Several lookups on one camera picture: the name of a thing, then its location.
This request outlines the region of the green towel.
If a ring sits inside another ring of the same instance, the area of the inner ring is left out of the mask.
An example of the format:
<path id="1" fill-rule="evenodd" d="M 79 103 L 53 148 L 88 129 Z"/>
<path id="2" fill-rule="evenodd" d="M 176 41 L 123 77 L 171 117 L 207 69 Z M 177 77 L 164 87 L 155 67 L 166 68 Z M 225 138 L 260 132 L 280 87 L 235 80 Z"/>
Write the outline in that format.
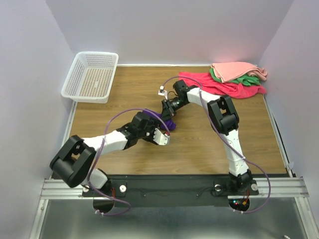
<path id="1" fill-rule="evenodd" d="M 209 70 L 209 73 L 214 81 L 223 83 L 221 78 L 218 78 L 217 75 L 214 72 L 214 69 L 211 68 Z M 236 78 L 234 80 L 228 81 L 226 83 L 234 83 L 234 84 L 242 84 L 244 86 L 260 86 L 260 79 L 256 76 L 248 76 L 247 74 L 240 76 L 239 78 Z"/>

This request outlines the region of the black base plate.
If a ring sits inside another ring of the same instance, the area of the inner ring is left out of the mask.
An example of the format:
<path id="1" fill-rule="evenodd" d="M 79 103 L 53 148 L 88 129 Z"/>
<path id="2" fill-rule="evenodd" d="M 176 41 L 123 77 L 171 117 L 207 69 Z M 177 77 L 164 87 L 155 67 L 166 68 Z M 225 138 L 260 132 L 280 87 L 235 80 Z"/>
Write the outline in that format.
<path id="1" fill-rule="evenodd" d="M 255 180 L 244 192 L 233 192 L 229 187 L 230 177 L 221 175 L 112 175 L 101 189 L 103 197 L 92 189 L 83 188 L 87 200 L 93 201 L 95 209 L 107 211 L 112 207 L 194 207 L 249 205 L 246 199 L 258 195 Z"/>

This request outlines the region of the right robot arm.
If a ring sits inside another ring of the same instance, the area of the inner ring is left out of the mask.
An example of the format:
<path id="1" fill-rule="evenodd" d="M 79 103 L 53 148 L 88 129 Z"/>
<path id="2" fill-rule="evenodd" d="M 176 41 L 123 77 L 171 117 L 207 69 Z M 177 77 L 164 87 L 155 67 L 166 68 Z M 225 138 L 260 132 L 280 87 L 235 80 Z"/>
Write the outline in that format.
<path id="1" fill-rule="evenodd" d="M 205 92 L 196 85 L 187 86 L 183 80 L 173 85 L 176 97 L 168 98 L 164 85 L 160 86 L 158 94 L 162 100 L 162 116 L 164 120 L 171 119 L 176 111 L 189 103 L 202 106 L 216 134 L 223 141 L 229 164 L 229 188 L 234 194 L 246 191 L 253 181 L 251 170 L 245 162 L 239 141 L 239 116 L 229 96 L 218 96 Z"/>

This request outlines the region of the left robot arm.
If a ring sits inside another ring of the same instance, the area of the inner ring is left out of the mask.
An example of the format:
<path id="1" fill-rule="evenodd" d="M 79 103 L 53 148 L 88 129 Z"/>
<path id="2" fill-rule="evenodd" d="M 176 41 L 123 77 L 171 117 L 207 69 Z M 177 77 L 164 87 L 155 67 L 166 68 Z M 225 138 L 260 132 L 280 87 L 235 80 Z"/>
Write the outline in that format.
<path id="1" fill-rule="evenodd" d="M 70 188 L 74 188 L 86 181 L 98 155 L 128 149 L 140 139 L 156 144 L 154 135 L 160 125 L 157 115 L 142 111 L 131 122 L 105 135 L 91 138 L 73 135 L 60 148 L 49 167 Z"/>

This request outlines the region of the aluminium frame rail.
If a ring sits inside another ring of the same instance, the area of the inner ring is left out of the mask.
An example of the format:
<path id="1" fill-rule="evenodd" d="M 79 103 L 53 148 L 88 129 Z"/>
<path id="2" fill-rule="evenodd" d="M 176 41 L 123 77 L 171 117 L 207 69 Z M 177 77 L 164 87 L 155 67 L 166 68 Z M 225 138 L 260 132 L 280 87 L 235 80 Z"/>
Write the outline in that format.
<path id="1" fill-rule="evenodd" d="M 271 189 L 265 178 L 256 179 L 258 185 L 258 195 L 250 193 L 249 198 L 267 198 L 268 193 L 271 198 L 307 198 L 309 193 L 303 178 L 270 178 Z M 62 180 L 49 179 L 43 183 L 40 198 L 43 200 L 74 200 L 89 199 L 84 196 L 83 187 L 68 187 Z"/>

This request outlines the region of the purple towel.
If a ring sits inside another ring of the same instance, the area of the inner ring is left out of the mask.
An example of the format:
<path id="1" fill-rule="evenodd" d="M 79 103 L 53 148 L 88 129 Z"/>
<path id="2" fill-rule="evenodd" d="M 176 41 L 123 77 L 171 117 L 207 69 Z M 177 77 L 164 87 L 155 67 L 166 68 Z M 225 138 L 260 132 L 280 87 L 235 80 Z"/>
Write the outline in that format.
<path id="1" fill-rule="evenodd" d="M 149 109 L 147 109 L 146 111 L 143 110 L 142 112 L 154 118 L 155 120 L 158 120 L 158 118 L 162 117 L 160 113 L 154 112 Z M 166 130 L 166 128 L 168 128 L 169 131 L 175 130 L 176 124 L 173 122 L 172 119 L 164 120 L 163 122 L 164 124 L 161 121 L 159 121 L 159 127 L 161 130 Z"/>

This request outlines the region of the salmon pink towel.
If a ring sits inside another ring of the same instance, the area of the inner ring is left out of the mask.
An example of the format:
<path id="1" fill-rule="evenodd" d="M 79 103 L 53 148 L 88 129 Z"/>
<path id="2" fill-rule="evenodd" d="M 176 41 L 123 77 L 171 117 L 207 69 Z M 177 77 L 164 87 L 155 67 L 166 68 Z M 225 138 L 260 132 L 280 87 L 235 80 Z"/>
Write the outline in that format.
<path id="1" fill-rule="evenodd" d="M 264 68 L 259 68 L 248 62 L 212 63 L 211 69 L 213 69 L 215 76 L 222 83 L 230 82 L 245 74 L 256 76 L 260 80 L 265 81 L 268 75 Z"/>

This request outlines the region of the hot pink towel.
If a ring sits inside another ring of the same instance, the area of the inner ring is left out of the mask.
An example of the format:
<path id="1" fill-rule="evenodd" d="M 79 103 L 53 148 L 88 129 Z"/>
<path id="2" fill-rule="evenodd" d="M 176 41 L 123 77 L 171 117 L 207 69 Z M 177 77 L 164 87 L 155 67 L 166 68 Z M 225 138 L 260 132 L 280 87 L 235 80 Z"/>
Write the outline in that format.
<path id="1" fill-rule="evenodd" d="M 246 99 L 250 98 L 256 94 L 266 94 L 267 90 L 264 86 L 244 86 L 242 84 L 234 83 L 219 83 L 213 80 L 210 73 L 190 73 L 190 72 L 180 72 L 179 78 L 184 80 L 188 86 L 197 85 L 194 82 L 185 77 L 189 77 L 198 81 L 204 91 L 215 94 L 215 95 L 229 95 L 235 99 Z"/>

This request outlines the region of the white plastic basket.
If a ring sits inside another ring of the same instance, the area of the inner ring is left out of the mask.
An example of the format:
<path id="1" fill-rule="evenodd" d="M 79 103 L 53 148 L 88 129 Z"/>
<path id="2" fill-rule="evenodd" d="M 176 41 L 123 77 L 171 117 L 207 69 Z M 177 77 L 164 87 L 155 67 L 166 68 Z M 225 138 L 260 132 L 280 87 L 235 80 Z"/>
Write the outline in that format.
<path id="1" fill-rule="evenodd" d="M 78 103 L 107 103 L 118 60 L 118 54 L 111 52 L 77 53 L 63 84 L 62 97 Z"/>

